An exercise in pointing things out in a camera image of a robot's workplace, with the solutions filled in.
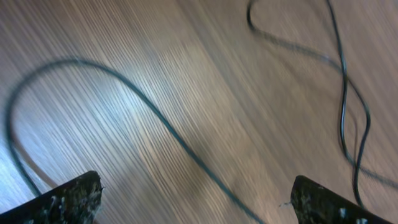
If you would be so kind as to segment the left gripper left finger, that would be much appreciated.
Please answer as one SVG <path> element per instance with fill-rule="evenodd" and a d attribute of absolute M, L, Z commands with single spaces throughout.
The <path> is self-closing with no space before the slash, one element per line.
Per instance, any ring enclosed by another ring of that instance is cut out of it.
<path fill-rule="evenodd" d="M 1 224 L 95 222 L 103 187 L 96 171 L 88 171 L 35 199 L 1 214 Z"/>

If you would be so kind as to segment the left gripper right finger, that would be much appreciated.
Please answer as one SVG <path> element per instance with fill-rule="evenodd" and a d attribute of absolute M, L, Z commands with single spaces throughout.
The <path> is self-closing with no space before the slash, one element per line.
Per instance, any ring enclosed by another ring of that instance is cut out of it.
<path fill-rule="evenodd" d="M 296 176 L 290 202 L 300 224 L 390 224 L 304 175 Z"/>

